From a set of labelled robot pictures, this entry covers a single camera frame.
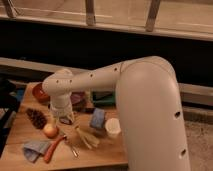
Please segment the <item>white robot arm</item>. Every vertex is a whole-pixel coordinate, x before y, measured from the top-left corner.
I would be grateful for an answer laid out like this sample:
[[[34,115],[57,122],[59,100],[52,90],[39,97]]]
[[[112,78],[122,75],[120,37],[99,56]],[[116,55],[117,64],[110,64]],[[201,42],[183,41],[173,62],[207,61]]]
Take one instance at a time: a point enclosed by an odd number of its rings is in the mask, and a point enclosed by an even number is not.
[[[191,171],[179,85],[167,60],[143,57],[76,75],[62,69],[42,88],[54,114],[72,109],[75,91],[113,91],[129,171]]]

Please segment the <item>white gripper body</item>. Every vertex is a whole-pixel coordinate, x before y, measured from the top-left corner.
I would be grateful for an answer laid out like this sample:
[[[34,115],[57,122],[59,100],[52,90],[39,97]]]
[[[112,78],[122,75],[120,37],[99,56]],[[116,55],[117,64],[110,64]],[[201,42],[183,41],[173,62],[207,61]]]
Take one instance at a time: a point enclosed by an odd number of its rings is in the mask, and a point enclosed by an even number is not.
[[[72,113],[72,104],[67,95],[51,96],[50,111],[54,117],[64,117]]]

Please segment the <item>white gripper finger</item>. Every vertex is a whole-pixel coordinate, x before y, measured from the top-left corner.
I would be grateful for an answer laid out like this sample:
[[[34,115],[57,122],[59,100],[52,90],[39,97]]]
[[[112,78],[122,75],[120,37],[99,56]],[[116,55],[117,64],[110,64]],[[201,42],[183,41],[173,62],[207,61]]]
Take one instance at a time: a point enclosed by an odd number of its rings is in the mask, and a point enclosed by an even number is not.
[[[58,116],[52,116],[52,124],[54,126],[58,126],[59,125],[59,117]]]
[[[72,123],[75,122],[75,117],[74,117],[74,113],[73,113],[73,112],[69,113],[69,114],[67,115],[67,117],[69,118],[69,120],[70,120]]]

